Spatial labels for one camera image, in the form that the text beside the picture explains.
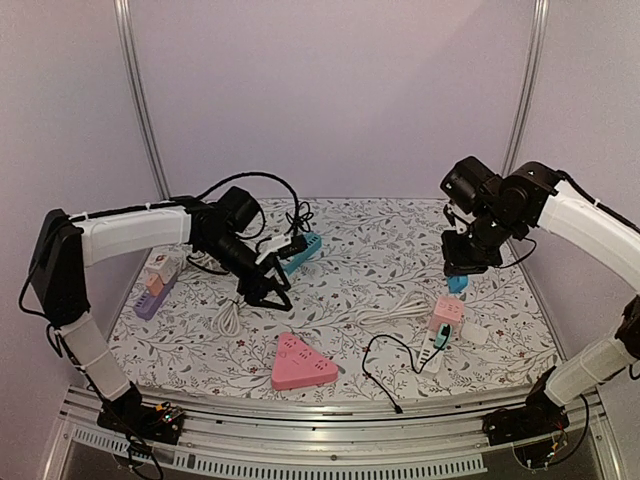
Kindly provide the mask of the pink cube socket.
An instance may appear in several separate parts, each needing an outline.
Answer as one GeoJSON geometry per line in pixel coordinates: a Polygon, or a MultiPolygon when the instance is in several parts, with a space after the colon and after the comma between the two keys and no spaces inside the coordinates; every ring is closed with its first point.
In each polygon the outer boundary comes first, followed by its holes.
{"type": "Polygon", "coordinates": [[[429,330],[437,332],[443,324],[449,325],[453,331],[457,331],[462,323],[464,303],[450,296],[440,296],[434,307],[433,315],[429,322],[429,330]]]}

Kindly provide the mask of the teal small adapter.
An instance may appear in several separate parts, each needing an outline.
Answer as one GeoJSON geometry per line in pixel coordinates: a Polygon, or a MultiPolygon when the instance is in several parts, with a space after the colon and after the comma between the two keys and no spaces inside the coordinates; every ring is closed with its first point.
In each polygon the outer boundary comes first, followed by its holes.
{"type": "Polygon", "coordinates": [[[452,334],[452,327],[449,324],[442,323],[439,326],[439,330],[436,333],[436,337],[434,340],[434,348],[436,350],[444,350],[450,340],[452,334]]]}

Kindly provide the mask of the teal power strip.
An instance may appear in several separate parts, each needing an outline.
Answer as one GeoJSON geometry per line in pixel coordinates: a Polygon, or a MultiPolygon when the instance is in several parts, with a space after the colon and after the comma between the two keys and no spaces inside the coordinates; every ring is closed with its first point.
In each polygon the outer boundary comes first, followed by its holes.
{"type": "Polygon", "coordinates": [[[314,232],[307,232],[302,235],[306,242],[306,247],[302,250],[297,249],[296,252],[283,260],[283,271],[292,276],[294,272],[316,254],[322,247],[321,237],[314,232]]]}

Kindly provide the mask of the white tiger plug adapter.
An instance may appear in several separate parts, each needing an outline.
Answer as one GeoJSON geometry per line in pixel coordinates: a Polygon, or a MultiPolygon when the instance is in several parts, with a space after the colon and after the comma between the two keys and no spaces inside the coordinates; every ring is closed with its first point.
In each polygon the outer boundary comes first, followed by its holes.
{"type": "Polygon", "coordinates": [[[167,284],[178,272],[179,261],[168,254],[151,254],[146,263],[145,271],[148,275],[157,275],[163,284],[167,284]]]}

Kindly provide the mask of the purple power strip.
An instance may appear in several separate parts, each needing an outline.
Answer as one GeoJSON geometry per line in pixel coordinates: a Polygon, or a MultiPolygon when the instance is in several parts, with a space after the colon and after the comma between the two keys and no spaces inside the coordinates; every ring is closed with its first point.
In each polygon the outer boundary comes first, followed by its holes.
{"type": "Polygon", "coordinates": [[[145,321],[151,320],[173,289],[175,283],[176,278],[172,278],[171,281],[161,289],[157,296],[153,296],[148,292],[143,293],[133,305],[135,315],[145,321]]]}

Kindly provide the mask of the pink power strip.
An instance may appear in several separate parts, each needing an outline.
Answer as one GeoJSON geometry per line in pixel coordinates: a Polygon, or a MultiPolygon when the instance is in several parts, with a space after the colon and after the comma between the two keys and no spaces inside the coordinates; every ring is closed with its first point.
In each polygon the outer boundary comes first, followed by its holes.
{"type": "Polygon", "coordinates": [[[291,333],[278,336],[271,373],[276,391],[297,390],[331,384],[338,379],[339,368],[328,358],[291,333]]]}

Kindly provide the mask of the salmon small cube adapter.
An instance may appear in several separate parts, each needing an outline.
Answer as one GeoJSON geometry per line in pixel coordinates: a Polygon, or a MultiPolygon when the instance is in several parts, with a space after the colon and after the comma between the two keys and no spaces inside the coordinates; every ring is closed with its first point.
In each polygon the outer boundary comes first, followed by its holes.
{"type": "Polygon", "coordinates": [[[151,274],[145,283],[147,292],[153,296],[158,297],[164,289],[164,282],[162,278],[157,274],[151,274]]]}

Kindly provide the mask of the blue plug adapter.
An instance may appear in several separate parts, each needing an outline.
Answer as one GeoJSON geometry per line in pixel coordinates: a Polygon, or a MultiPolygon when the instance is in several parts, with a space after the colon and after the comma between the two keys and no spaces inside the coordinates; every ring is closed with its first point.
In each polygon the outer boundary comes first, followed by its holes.
{"type": "Polygon", "coordinates": [[[467,275],[457,275],[447,277],[447,286],[450,294],[459,294],[463,292],[469,285],[467,275]]]}

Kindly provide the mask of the white power strip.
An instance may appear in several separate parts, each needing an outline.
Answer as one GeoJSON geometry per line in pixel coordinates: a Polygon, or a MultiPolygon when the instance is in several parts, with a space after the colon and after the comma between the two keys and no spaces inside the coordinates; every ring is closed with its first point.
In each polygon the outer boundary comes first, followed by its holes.
{"type": "Polygon", "coordinates": [[[435,347],[436,335],[428,332],[425,335],[418,358],[418,370],[422,376],[434,377],[441,369],[444,350],[435,347]]]}

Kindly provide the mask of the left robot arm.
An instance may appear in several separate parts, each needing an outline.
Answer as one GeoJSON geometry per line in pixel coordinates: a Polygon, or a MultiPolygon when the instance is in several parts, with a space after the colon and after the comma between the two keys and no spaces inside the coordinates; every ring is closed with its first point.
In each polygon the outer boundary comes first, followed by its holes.
{"type": "Polygon", "coordinates": [[[100,402],[100,427],[139,446],[175,445],[184,411],[170,401],[145,404],[106,339],[134,278],[126,261],[156,247],[188,245],[233,275],[248,305],[288,311],[290,284],[280,261],[304,243],[300,210],[299,196],[286,180],[260,171],[231,175],[196,196],[75,215],[53,209],[43,219],[18,307],[45,320],[52,349],[85,378],[100,402]],[[243,233],[263,211],[235,184],[251,177],[279,183],[293,202],[288,229],[254,247],[243,233]]]}

